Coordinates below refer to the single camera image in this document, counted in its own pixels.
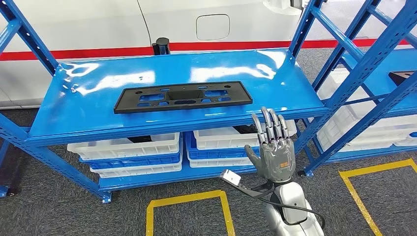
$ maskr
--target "red stripe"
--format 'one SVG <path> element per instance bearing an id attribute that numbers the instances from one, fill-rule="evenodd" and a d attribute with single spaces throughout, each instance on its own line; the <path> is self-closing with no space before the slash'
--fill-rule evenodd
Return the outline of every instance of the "red stripe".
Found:
<path id="1" fill-rule="evenodd" d="M 370 47 L 375 39 L 355 39 L 353 42 L 358 47 Z M 260 48 L 285 48 L 290 46 L 290 41 L 252 41 L 252 42 L 190 42 L 170 43 L 172 51 L 210 51 L 210 50 L 241 50 Z M 399 45 L 406 45 L 402 40 Z M 303 48 L 334 48 L 336 40 L 309 40 L 302 45 Z M 106 58 L 152 55 L 152 47 L 132 48 L 102 48 L 52 51 L 56 59 L 77 58 Z M 0 55 L 0 60 L 36 60 L 32 52 L 7 52 Z"/>

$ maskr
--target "blue plastic crate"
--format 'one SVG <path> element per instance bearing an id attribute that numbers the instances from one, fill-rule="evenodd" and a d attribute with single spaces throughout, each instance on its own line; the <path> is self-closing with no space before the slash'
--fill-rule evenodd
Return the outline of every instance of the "blue plastic crate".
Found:
<path id="1" fill-rule="evenodd" d="M 193 132 L 184 132 L 184 135 L 185 145 L 189 154 L 188 158 L 191 160 L 247 157 L 243 147 L 198 150 Z M 259 147 L 252 147 L 252 149 L 259 156 Z"/>
<path id="2" fill-rule="evenodd" d="M 182 136 L 179 138 L 179 146 L 182 146 Z M 82 163 L 89 164 L 94 170 L 96 169 L 108 169 L 119 167 L 132 167 L 132 166 L 150 166 L 150 165 L 163 165 L 163 164 L 176 164 L 180 160 L 180 150 L 177 153 L 150 155 L 150 156 L 134 156 L 134 157 L 122 157 L 113 159 L 102 160 L 83 160 L 79 158 Z"/>

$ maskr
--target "black cylindrical object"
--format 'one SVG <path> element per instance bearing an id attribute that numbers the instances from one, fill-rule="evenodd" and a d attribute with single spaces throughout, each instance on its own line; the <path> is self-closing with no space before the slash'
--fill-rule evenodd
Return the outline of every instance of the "black cylindrical object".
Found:
<path id="1" fill-rule="evenodd" d="M 169 50 L 169 39 L 158 38 L 156 43 L 152 43 L 154 55 L 167 55 L 171 54 Z"/>

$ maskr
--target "shelf foot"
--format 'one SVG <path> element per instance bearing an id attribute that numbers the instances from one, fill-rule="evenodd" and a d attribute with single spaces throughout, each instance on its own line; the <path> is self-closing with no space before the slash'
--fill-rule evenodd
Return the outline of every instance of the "shelf foot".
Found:
<path id="1" fill-rule="evenodd" d="M 297 175 L 298 176 L 307 176 L 307 177 L 313 177 L 314 176 L 312 171 L 305 171 L 305 167 L 304 167 L 304 170 L 298 171 Z"/>
<path id="2" fill-rule="evenodd" d="M 4 198 L 8 191 L 8 186 L 0 185 L 0 198 Z"/>
<path id="3" fill-rule="evenodd" d="M 101 203 L 106 204 L 106 203 L 111 203 L 112 202 L 112 193 L 111 192 L 105 192 L 107 194 L 105 194 L 105 196 L 103 197 L 103 200 L 101 200 Z"/>

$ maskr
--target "black object on shelf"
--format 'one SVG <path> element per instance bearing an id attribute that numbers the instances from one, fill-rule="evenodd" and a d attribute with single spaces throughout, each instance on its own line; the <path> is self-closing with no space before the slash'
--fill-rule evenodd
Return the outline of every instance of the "black object on shelf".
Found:
<path id="1" fill-rule="evenodd" d="M 258 131 L 256 130 L 256 127 L 254 124 L 251 125 L 238 125 L 233 126 L 233 128 L 239 132 L 240 134 L 256 134 Z"/>
<path id="2" fill-rule="evenodd" d="M 132 143 L 145 143 L 145 142 L 151 142 L 152 139 L 150 138 L 150 135 L 147 136 L 139 136 L 139 137 L 130 137 L 128 138 Z"/>
<path id="3" fill-rule="evenodd" d="M 125 88 L 114 113 L 155 112 L 252 104 L 240 81 Z"/>
<path id="4" fill-rule="evenodd" d="M 415 71 L 395 71 L 388 73 L 388 76 L 398 86 L 408 77 L 410 77 Z"/>
<path id="5" fill-rule="evenodd" d="M 171 54 L 169 49 L 169 39 L 158 38 L 156 43 L 152 43 L 154 55 L 168 55 Z"/>

